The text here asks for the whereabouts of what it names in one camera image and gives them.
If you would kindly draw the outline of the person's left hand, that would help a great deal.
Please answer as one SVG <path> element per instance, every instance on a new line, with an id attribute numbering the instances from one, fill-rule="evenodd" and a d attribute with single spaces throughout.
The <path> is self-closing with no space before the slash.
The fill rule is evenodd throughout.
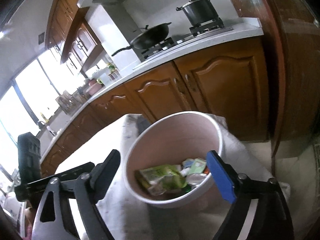
<path id="1" fill-rule="evenodd" d="M 36 216 L 36 209 L 28 207 L 24 210 L 25 216 L 25 237 L 22 239 L 31 240 L 31 234 L 33 230 L 33 223 Z"/>

